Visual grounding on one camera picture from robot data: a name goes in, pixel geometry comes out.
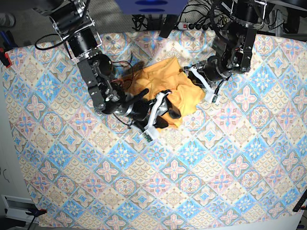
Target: shoe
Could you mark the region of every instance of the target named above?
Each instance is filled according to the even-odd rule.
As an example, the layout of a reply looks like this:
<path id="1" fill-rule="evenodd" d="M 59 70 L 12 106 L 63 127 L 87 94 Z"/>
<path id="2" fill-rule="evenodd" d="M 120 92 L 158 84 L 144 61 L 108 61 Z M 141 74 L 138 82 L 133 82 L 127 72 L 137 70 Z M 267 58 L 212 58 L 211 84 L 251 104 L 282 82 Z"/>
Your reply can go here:
<path id="1" fill-rule="evenodd" d="M 15 17 L 11 13 L 0 13 L 0 27 L 15 26 Z"/>

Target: floor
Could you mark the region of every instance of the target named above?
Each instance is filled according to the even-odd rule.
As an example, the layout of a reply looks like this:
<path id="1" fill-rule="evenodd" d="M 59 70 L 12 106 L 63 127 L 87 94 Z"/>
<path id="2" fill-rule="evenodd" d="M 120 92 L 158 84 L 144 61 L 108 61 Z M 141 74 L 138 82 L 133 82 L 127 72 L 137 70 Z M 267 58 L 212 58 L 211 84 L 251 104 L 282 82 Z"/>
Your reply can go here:
<path id="1" fill-rule="evenodd" d="M 203 3 L 201 0 L 190 0 L 192 4 Z M 285 19 L 287 16 L 284 7 L 278 7 L 282 10 Z M 90 15 L 96 22 L 96 28 L 100 34 L 132 32 L 134 26 L 131 16 L 121 13 L 120 8 L 114 0 L 102 1 L 92 0 L 89 7 Z M 16 25 L 11 29 L 18 46 L 27 46 L 34 44 L 40 37 L 54 33 L 54 29 L 47 17 L 41 16 L 33 10 L 12 11 L 16 17 Z M 195 22 L 200 18 L 197 12 L 184 14 L 182 21 Z M 300 33 L 307 33 L 307 18 L 301 18 Z M 56 37 L 50 37 L 44 41 L 53 41 Z"/>

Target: crumpled fabric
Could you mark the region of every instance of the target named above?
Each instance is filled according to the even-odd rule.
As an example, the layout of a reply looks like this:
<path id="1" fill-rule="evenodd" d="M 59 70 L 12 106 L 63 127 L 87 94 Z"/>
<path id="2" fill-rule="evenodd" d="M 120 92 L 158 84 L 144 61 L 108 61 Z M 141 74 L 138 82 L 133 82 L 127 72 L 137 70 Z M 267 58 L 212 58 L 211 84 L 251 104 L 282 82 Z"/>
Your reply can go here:
<path id="1" fill-rule="evenodd" d="M 165 59 L 152 66 L 139 70 L 134 74 L 129 92 L 139 94 L 148 88 L 144 96 L 147 100 L 154 99 L 163 90 L 171 90 L 167 97 L 181 112 L 181 118 L 172 119 L 168 113 L 162 118 L 172 127 L 179 127 L 182 118 L 196 111 L 196 105 L 204 98 L 204 91 L 194 85 L 182 71 L 176 57 Z"/>

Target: patterned tablecloth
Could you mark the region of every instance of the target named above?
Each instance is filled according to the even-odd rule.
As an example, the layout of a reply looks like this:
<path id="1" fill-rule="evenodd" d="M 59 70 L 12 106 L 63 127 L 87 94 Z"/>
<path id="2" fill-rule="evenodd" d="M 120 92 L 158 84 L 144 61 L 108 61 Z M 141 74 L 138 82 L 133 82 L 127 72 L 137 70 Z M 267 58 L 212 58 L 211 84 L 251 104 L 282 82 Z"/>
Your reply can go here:
<path id="1" fill-rule="evenodd" d="M 214 33 L 104 34 L 103 53 L 138 68 L 206 60 Z M 248 74 L 221 106 L 200 103 L 151 143 L 98 116 L 62 48 L 9 52 L 2 67 L 12 136 L 41 226 L 202 229 L 290 216 L 307 187 L 307 47 L 258 35 Z"/>

